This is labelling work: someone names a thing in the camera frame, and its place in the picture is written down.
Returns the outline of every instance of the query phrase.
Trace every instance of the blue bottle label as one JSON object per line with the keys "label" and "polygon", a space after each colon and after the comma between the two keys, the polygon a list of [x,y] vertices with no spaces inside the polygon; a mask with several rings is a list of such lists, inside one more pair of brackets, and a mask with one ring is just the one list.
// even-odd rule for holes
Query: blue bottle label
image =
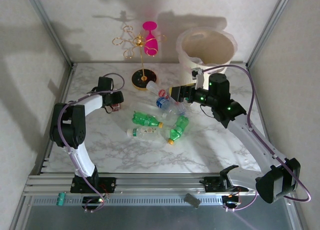
{"label": "blue bottle label", "polygon": [[166,102],[166,101],[169,101],[169,100],[167,100],[166,98],[164,98],[164,97],[159,97],[158,99],[157,99],[157,101],[156,101],[156,106],[158,106],[159,108],[161,108],[162,107],[162,105],[163,105],[163,103],[164,102]]}

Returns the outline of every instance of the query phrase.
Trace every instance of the marble table surface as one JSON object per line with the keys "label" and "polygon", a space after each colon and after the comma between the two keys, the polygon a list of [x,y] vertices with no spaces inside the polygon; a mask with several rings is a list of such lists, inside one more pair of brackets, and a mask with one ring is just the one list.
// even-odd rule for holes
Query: marble table surface
{"label": "marble table surface", "polygon": [[[148,142],[128,137],[126,130],[135,126],[129,105],[133,101],[153,105],[156,98],[149,91],[133,87],[131,76],[140,67],[135,63],[80,63],[75,70],[67,101],[76,100],[90,91],[98,84],[99,76],[116,72],[125,79],[120,111],[107,114],[104,109],[98,109],[86,117],[85,145],[99,172],[206,173],[219,172],[232,164],[260,171],[242,143],[216,120],[205,116],[197,103],[184,103],[190,123],[174,145],[167,144],[165,139]],[[179,85],[179,64],[145,64],[145,68],[156,72],[158,84],[163,88]],[[231,68],[227,69],[226,76],[230,81],[231,98],[248,110],[252,93],[248,78],[243,72]],[[115,88],[119,87],[121,80],[117,76],[113,78]],[[209,107],[204,110],[211,115]],[[256,104],[251,119],[263,132]],[[56,144],[46,164],[43,172],[74,172],[68,155]]]}

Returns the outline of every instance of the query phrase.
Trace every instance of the bottle cap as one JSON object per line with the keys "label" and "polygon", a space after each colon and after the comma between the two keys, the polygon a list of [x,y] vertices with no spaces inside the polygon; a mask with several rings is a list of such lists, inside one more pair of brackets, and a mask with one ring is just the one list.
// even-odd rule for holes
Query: bottle cap
{"label": "bottle cap", "polygon": [[128,129],[128,130],[126,131],[126,134],[127,134],[128,136],[130,136],[130,137],[137,136],[137,129],[136,129],[136,128],[135,128],[135,129]]}
{"label": "bottle cap", "polygon": [[168,139],[168,143],[169,143],[170,145],[173,145],[173,144],[174,144],[174,141],[171,140],[171,139]]}

